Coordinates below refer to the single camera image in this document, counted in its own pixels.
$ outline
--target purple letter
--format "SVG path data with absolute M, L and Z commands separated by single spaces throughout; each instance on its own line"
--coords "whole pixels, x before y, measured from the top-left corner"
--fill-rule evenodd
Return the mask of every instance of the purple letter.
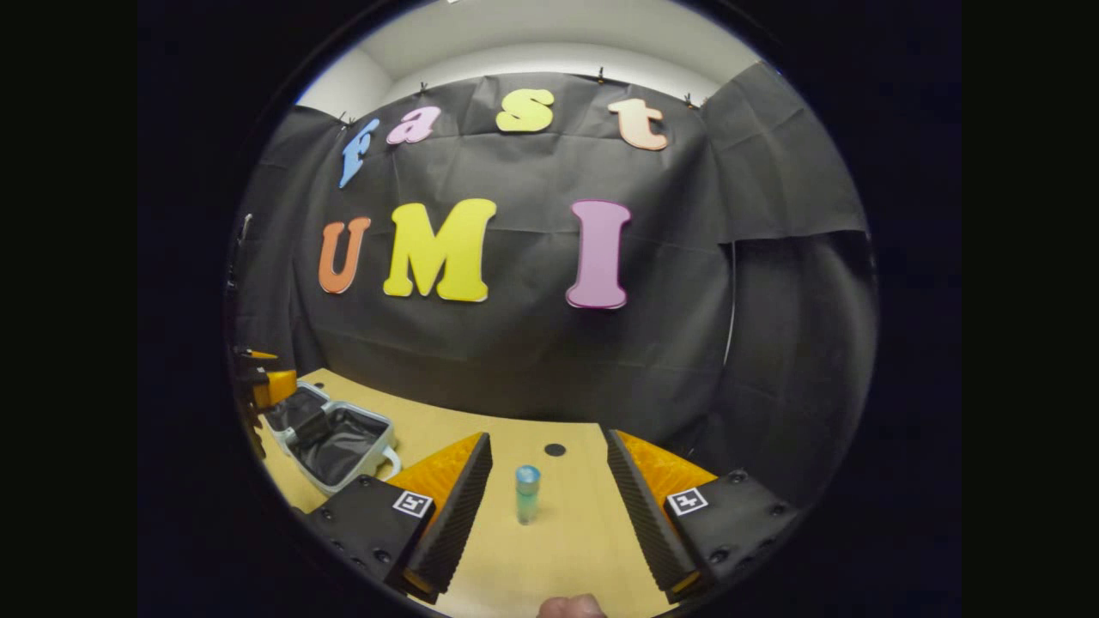
M 573 205 L 580 219 L 580 267 L 565 298 L 573 307 L 618 309 L 625 290 L 618 285 L 619 244 L 630 211 L 612 201 L 585 199 Z

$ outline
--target small bottle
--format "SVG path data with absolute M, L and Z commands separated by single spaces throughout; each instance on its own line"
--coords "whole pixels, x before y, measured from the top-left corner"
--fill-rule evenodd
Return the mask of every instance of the small bottle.
M 539 510 L 539 479 L 542 473 L 533 465 L 515 471 L 515 499 L 520 523 L 530 523 Z

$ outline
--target pink letter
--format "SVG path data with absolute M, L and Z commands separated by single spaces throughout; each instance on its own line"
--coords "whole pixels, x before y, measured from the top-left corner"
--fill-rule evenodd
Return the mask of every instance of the pink letter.
M 611 201 L 586 199 L 573 205 L 573 214 L 580 220 L 580 266 L 576 285 L 565 298 L 584 309 L 622 307 L 625 290 L 618 285 L 619 245 L 630 211 Z
M 428 135 L 431 135 L 431 125 L 441 113 L 443 113 L 443 110 L 434 106 L 428 106 L 425 108 L 408 112 L 404 114 L 404 118 L 401 119 L 403 122 L 389 132 L 389 136 L 386 137 L 386 142 L 390 144 L 408 142 L 411 144 L 423 140 Z

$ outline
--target white wall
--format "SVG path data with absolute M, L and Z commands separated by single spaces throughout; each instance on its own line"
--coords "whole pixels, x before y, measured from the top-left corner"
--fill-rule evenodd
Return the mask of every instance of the white wall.
M 344 120 L 360 118 L 381 107 L 393 80 L 359 47 L 353 47 L 328 68 L 298 99 L 299 106 L 319 109 Z
M 531 43 L 481 49 L 457 58 L 415 70 L 396 81 L 381 98 L 380 104 L 451 81 L 502 73 L 575 73 L 596 75 L 603 67 L 603 77 L 629 81 L 676 98 L 690 92 L 691 100 L 701 102 L 721 86 L 692 70 L 666 60 L 603 45 L 577 43 Z

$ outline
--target orange letter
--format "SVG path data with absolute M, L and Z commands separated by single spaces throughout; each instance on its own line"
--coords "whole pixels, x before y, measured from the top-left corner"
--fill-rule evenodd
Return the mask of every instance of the orange letter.
M 324 244 L 321 245 L 321 268 L 318 277 L 321 279 L 321 287 L 329 294 L 343 294 L 355 280 L 355 271 L 358 268 L 358 250 L 363 246 L 363 232 L 370 227 L 370 219 L 359 217 L 352 219 L 347 224 L 351 232 L 351 240 L 347 242 L 347 256 L 344 257 L 344 267 L 336 274 L 336 241 L 343 232 L 343 223 L 329 223 L 324 227 Z
M 662 151 L 668 145 L 667 137 L 654 135 L 648 129 L 648 121 L 664 120 L 664 112 L 646 107 L 643 99 L 617 101 L 607 109 L 619 114 L 619 132 L 631 146 Z

